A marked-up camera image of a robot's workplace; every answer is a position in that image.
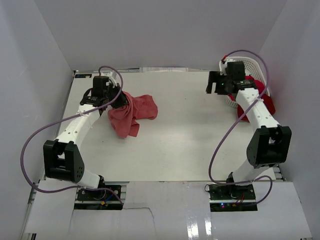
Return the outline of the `salmon pink t shirt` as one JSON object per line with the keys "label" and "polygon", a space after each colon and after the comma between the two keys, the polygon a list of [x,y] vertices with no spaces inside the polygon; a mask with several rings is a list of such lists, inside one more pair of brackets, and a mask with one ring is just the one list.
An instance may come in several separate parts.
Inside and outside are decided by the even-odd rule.
{"label": "salmon pink t shirt", "polygon": [[154,120],[158,115],[158,106],[149,94],[134,97],[128,92],[123,93],[128,100],[128,105],[110,109],[107,116],[119,138],[137,137],[140,129],[137,120]]}

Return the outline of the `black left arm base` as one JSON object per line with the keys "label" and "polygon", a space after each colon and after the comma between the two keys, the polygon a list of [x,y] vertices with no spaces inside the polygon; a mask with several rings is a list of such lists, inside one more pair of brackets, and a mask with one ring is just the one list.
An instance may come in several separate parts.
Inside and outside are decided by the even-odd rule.
{"label": "black left arm base", "polygon": [[[111,189],[124,203],[126,198],[127,183],[104,183],[103,188]],[[90,191],[85,188],[77,190],[75,210],[120,211],[123,209],[120,201],[108,190]]]}

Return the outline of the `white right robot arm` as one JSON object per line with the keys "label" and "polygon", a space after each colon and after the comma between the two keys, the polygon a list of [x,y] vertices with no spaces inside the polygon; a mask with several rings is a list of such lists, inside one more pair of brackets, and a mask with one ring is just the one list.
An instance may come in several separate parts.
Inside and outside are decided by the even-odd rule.
{"label": "white right robot arm", "polygon": [[274,119],[262,99],[263,91],[249,76],[243,61],[221,60],[219,71],[210,71],[206,92],[233,95],[253,129],[245,162],[230,174],[226,195],[236,200],[260,174],[287,160],[292,131]]}

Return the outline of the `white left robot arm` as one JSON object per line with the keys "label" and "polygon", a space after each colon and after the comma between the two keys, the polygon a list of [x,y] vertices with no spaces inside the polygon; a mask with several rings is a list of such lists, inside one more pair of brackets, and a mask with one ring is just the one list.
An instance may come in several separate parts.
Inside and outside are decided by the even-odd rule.
{"label": "white left robot arm", "polygon": [[77,117],[55,140],[47,140],[43,145],[45,176],[88,188],[88,193],[96,200],[103,198],[106,187],[101,184],[102,177],[85,168],[80,147],[108,106],[119,108],[128,104],[115,75],[94,76],[92,87],[83,94],[79,103]]}

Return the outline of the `red t shirt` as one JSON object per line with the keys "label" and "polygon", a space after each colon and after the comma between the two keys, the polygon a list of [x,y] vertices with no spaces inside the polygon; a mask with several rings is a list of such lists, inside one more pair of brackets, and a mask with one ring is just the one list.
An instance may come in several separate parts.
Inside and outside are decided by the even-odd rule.
{"label": "red t shirt", "polygon": [[[256,84],[257,89],[259,91],[259,94],[261,94],[263,92],[263,90],[265,89],[265,84],[263,82],[259,81],[259,80],[256,80],[251,75],[246,75],[245,79],[254,81],[254,83]],[[237,104],[235,104],[235,102],[236,102],[235,101],[235,97],[232,94],[229,94],[228,97],[229,97],[229,100],[231,101],[232,105],[236,106],[236,108],[237,108],[237,117],[239,118],[244,113],[244,110],[242,109],[241,106],[238,106]],[[264,105],[266,106],[266,108],[268,109],[270,114],[273,115],[276,112],[276,109],[275,109],[275,106],[274,106],[272,98],[268,94],[264,93],[262,95],[261,99],[263,100]]]}

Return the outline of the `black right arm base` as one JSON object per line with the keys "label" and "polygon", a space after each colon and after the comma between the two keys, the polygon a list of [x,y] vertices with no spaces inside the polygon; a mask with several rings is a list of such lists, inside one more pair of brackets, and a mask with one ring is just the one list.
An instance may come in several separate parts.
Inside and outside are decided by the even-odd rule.
{"label": "black right arm base", "polygon": [[256,212],[258,210],[252,184],[242,186],[207,183],[204,191],[209,194],[209,206],[212,213]]}

